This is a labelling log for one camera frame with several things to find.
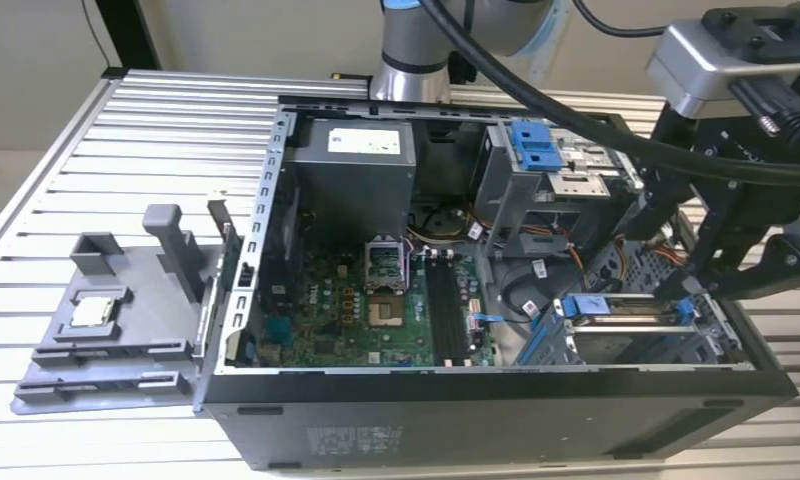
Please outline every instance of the blue drive bracket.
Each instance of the blue drive bracket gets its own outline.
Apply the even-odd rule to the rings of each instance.
[[[551,141],[551,131],[543,122],[512,122],[512,144],[519,165],[530,172],[559,172],[560,152]]]

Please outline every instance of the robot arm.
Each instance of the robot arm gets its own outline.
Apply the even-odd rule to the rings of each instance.
[[[800,4],[710,10],[667,28],[648,65],[667,98],[654,140],[751,162],[800,164]],[[800,186],[778,187],[642,170],[644,206],[626,236],[646,240],[699,195],[707,216],[688,263],[658,287],[761,298],[800,287]],[[755,266],[742,270],[771,227]]]
[[[502,55],[531,42],[552,11],[554,0],[444,2],[467,31]],[[418,1],[384,0],[383,62],[371,82],[371,98],[450,103],[450,40]]]

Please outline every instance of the black cable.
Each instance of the black cable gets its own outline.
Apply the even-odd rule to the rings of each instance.
[[[502,65],[468,36],[439,0],[420,0],[422,6],[468,61],[504,92],[548,120],[592,142],[627,155],[694,176],[714,177],[761,185],[800,186],[800,164],[757,163],[710,157],[654,142],[595,121],[536,90]]]
[[[575,9],[582,14],[582,17],[584,17],[584,20],[587,20],[587,23],[590,23],[590,25],[592,25],[592,27],[596,30],[599,30],[602,33],[604,33],[606,35],[610,35],[612,37],[618,37],[618,38],[658,37],[659,35],[662,35],[664,33],[664,30],[667,29],[666,26],[664,27],[648,27],[648,28],[616,28],[616,27],[612,27],[611,25],[604,23],[602,20],[599,20],[599,17],[596,17],[592,14],[592,12],[590,11],[590,8],[587,8],[587,4],[584,3],[584,0],[572,0],[572,3],[575,4]]]
[[[89,18],[89,9],[85,6],[85,0],[80,0],[80,4],[83,5],[83,15],[85,16],[85,23],[89,26],[89,32],[92,32],[92,38],[95,38],[95,43],[97,44],[97,49],[101,51],[101,55],[104,56],[104,61],[107,62],[107,68],[112,68],[112,62],[109,61],[109,56],[107,55],[107,51],[104,50],[104,46],[101,45],[101,40],[97,38],[97,33],[95,32],[95,27],[92,26],[92,19]]]

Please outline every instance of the green circuit board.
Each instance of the green circuit board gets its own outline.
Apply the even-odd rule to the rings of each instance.
[[[261,363],[286,368],[434,366],[423,262],[422,256],[412,257],[408,289],[403,295],[394,295],[364,289],[363,255],[310,255],[294,314],[284,319],[271,318],[271,322],[290,324],[290,338],[278,341],[278,337],[264,335]],[[464,298],[482,302],[471,259],[458,261],[455,270]],[[463,314],[468,316],[467,301]],[[494,365],[488,335],[484,346],[471,355],[474,365]]]

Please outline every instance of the slotted aluminum surface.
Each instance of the slotted aluminum surface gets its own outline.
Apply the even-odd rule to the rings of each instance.
[[[213,420],[189,407],[17,417],[13,383],[29,363],[73,266],[67,254],[83,231],[113,231],[123,245],[152,240],[141,229],[148,203],[179,203],[183,228],[216,242],[204,195],[228,191],[245,230],[279,94],[364,97],[359,81],[303,81],[133,72],[104,81],[0,216],[0,477],[109,478],[189,475],[252,479]],[[619,113],[648,134],[655,97],[552,92],[575,108]],[[463,104],[508,106],[498,90],[458,87]],[[691,220],[699,204],[686,207]],[[746,302],[800,388],[800,290]],[[510,439],[486,438],[502,442]],[[800,398],[733,428],[666,464],[507,465],[379,470],[415,476],[615,479],[800,479]],[[354,475],[332,472],[334,476]]]

